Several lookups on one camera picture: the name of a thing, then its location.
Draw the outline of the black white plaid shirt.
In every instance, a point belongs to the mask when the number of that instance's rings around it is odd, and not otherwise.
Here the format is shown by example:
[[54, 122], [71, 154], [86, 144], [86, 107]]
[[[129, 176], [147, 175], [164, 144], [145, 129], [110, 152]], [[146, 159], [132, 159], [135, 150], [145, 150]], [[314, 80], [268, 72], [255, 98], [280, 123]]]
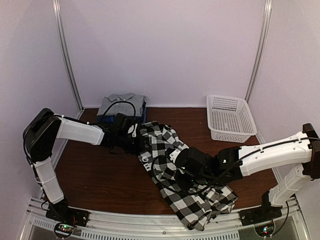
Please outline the black white plaid shirt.
[[232, 211], [239, 197], [227, 185], [207, 188], [183, 182], [185, 174], [174, 165], [170, 155], [188, 149], [188, 145], [172, 126], [153, 121], [137, 127], [135, 132], [145, 140], [145, 149], [137, 156], [139, 161], [187, 229], [203, 231], [210, 220]]

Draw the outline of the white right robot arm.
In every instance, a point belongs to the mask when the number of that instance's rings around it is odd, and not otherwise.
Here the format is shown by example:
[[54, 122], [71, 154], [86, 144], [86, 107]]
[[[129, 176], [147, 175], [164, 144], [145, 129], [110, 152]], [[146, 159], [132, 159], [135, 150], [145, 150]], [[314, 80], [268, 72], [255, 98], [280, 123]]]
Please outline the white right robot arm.
[[263, 195], [256, 216], [266, 221], [308, 181], [319, 179], [320, 137], [313, 125], [306, 123], [302, 131], [278, 141], [229, 147], [215, 156], [190, 147], [174, 150], [169, 159], [177, 167], [178, 182], [185, 191], [195, 184], [206, 188], [224, 186], [267, 169], [296, 164], [277, 186]]

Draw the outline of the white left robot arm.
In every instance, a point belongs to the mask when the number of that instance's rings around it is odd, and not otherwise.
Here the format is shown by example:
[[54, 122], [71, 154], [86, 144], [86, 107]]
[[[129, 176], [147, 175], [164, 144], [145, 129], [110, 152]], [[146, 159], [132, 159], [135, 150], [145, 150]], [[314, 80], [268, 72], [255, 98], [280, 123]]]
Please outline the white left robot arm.
[[141, 124], [122, 113], [117, 114], [112, 123], [90, 123], [43, 108], [23, 131], [22, 139], [26, 159], [44, 191], [49, 212], [61, 222], [72, 218], [72, 211], [52, 165], [52, 150], [56, 140], [83, 142], [109, 149], [118, 147], [125, 153], [139, 155], [148, 147], [141, 128]]

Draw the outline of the grey folded shirt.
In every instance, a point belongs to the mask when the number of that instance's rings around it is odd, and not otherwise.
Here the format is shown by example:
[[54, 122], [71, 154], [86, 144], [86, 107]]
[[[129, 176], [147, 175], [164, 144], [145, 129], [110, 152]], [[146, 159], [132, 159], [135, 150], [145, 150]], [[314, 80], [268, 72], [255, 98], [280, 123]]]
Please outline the grey folded shirt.
[[97, 116], [115, 116], [118, 113], [129, 117], [141, 117], [145, 95], [134, 93], [111, 94], [102, 100]]

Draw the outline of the white plastic laundry basket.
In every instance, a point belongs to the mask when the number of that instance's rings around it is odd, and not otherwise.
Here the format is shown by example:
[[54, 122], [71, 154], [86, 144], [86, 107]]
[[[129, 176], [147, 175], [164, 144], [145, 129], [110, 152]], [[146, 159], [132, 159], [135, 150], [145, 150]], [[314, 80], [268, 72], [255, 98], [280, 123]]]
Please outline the white plastic laundry basket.
[[214, 141], [245, 143], [257, 134], [246, 100], [233, 96], [206, 96], [207, 125]]

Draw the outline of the right circuit board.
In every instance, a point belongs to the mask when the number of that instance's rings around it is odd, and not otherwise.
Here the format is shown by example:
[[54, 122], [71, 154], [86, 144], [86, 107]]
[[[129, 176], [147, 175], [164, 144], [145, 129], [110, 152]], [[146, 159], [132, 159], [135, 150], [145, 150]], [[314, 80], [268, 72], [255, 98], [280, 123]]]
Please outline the right circuit board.
[[257, 225], [254, 227], [255, 233], [261, 238], [267, 238], [275, 231], [275, 225], [273, 223]]

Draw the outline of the circuit board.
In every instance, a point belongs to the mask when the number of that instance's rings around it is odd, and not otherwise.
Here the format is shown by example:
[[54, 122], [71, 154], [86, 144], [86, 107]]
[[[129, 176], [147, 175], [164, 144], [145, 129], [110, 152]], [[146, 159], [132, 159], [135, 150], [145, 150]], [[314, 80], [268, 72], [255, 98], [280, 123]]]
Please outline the circuit board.
[[257, 225], [254, 227], [255, 233], [261, 238], [267, 238], [275, 231], [275, 225], [273, 223]]
[[54, 228], [54, 234], [59, 238], [67, 238], [73, 234], [75, 227], [63, 222], [57, 223]]

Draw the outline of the left circuit board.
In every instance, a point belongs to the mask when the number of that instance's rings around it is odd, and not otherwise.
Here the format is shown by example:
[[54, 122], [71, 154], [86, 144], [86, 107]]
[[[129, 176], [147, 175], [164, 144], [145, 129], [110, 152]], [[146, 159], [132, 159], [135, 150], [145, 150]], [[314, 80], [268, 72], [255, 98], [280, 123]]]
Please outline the left circuit board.
[[73, 234], [75, 227], [63, 222], [57, 223], [54, 228], [54, 234], [59, 238], [67, 238]]

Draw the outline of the aluminium front rail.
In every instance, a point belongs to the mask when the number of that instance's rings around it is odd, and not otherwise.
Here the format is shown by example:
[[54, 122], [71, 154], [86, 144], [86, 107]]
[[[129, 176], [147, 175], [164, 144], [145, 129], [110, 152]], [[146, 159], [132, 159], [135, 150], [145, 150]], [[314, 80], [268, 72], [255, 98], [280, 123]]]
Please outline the aluminium front rail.
[[262, 230], [273, 226], [271, 240], [308, 240], [309, 232], [296, 198], [275, 220], [243, 225], [236, 209], [219, 215], [204, 231], [188, 230], [175, 215], [134, 215], [89, 211], [86, 226], [77, 226], [69, 240], [264, 240]]

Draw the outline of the left aluminium frame post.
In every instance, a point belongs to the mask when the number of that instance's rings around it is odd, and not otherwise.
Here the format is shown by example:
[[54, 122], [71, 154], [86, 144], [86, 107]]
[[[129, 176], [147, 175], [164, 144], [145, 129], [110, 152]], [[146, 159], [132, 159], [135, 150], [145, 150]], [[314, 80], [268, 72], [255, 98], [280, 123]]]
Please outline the left aluminium frame post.
[[56, 28], [57, 28], [57, 34], [59, 39], [59, 44], [61, 48], [62, 53], [62, 59], [65, 66], [67, 78], [71, 87], [71, 91], [73, 94], [73, 97], [76, 102], [77, 109], [81, 112], [84, 110], [83, 103], [81, 101], [80, 93], [78, 90], [78, 86], [75, 80], [72, 63], [70, 59], [70, 54], [68, 50], [67, 40], [66, 40], [66, 34], [64, 29], [64, 23], [63, 23], [63, 16], [61, 11], [61, 3], [59, 0], [53, 0], [53, 13], [55, 17], [56, 22]]

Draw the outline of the aluminium frame post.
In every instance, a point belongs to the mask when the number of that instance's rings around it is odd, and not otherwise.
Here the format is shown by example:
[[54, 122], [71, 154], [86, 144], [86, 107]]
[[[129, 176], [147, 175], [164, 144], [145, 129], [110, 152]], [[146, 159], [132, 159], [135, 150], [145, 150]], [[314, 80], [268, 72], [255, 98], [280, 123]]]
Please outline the aluminium frame post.
[[62, 59], [65, 66], [67, 78], [71, 87], [71, 91], [73, 94], [73, 97], [76, 102], [77, 109], [81, 112], [84, 110], [83, 103], [81, 101], [80, 93], [78, 90], [78, 86], [75, 80], [72, 63], [70, 59], [70, 54], [68, 50], [67, 40], [66, 40], [66, 34], [64, 29], [64, 23], [63, 23], [63, 16], [61, 11], [61, 3], [59, 0], [53, 0], [53, 13], [55, 17], [56, 22], [56, 28], [57, 28], [57, 34], [59, 39], [59, 44], [61, 48], [62, 53]]
[[254, 58], [252, 72], [249, 79], [248, 88], [245, 95], [245, 100], [247, 102], [250, 101], [253, 95], [255, 84], [258, 79], [259, 70], [262, 63], [262, 59], [263, 59], [263, 53], [264, 53], [264, 49], [265, 49], [268, 34], [269, 34], [271, 18], [272, 18], [272, 0], [265, 0], [257, 50]]

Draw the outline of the right aluminium frame post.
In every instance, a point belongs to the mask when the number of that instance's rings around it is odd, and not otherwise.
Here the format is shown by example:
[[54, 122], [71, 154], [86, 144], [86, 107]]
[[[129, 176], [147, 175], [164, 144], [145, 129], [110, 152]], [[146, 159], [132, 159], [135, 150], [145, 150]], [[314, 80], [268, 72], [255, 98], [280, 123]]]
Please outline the right aluminium frame post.
[[265, 49], [268, 34], [269, 34], [271, 18], [272, 18], [272, 0], [265, 0], [257, 50], [254, 58], [252, 72], [249, 79], [248, 88], [245, 95], [245, 100], [247, 102], [250, 101], [253, 95], [255, 84], [258, 79], [259, 70], [262, 63], [262, 59], [263, 59], [263, 53], [264, 53], [264, 49]]

